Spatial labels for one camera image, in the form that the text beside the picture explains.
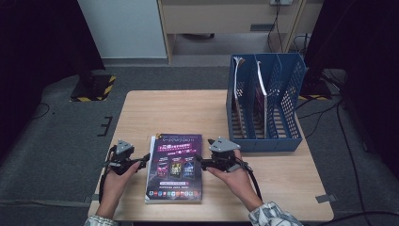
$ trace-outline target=electrical outlet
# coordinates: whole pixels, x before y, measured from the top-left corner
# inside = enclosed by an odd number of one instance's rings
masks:
[[[270,5],[276,6],[277,3],[281,6],[289,6],[293,4],[293,0],[270,0]]]

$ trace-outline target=black panel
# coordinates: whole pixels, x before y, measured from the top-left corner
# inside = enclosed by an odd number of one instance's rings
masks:
[[[326,0],[305,56],[305,82],[325,68],[346,70],[343,96],[366,149],[399,178],[398,7],[396,0]]]
[[[69,45],[86,68],[104,68],[76,0],[0,1],[0,159],[40,103],[44,87],[77,74],[55,27],[69,34]]]

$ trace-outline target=gray carpet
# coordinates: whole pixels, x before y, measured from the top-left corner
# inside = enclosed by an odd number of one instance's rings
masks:
[[[60,201],[82,204],[93,193],[114,134],[125,95],[139,89],[226,89],[227,67],[108,68],[117,79],[102,102],[73,103],[69,96],[78,81],[72,76],[46,88],[43,104],[26,126],[0,168],[0,200]],[[298,117],[327,109],[340,100],[311,101]],[[311,134],[319,115],[300,119]],[[377,154],[362,150],[359,133],[340,107],[343,127],[355,158],[359,185],[368,211],[399,213],[399,182]],[[102,124],[112,118],[105,137]],[[311,154],[332,202],[336,218],[361,212],[354,168],[338,124],[336,108],[323,114],[308,137]],[[88,206],[0,205],[1,225],[83,225]],[[372,215],[372,225],[399,225],[399,217]],[[367,225],[364,217],[331,225]]]

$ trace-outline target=wall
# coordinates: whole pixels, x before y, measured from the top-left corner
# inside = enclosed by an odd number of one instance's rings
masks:
[[[156,0],[78,0],[102,58],[167,58]]]

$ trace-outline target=wrist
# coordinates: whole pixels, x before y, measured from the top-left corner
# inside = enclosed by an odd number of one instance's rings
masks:
[[[255,192],[249,192],[248,194],[238,196],[244,206],[249,212],[252,212],[259,206],[263,205],[263,201],[258,197]]]
[[[97,209],[96,215],[103,218],[112,219],[117,210],[119,199],[103,199]]]

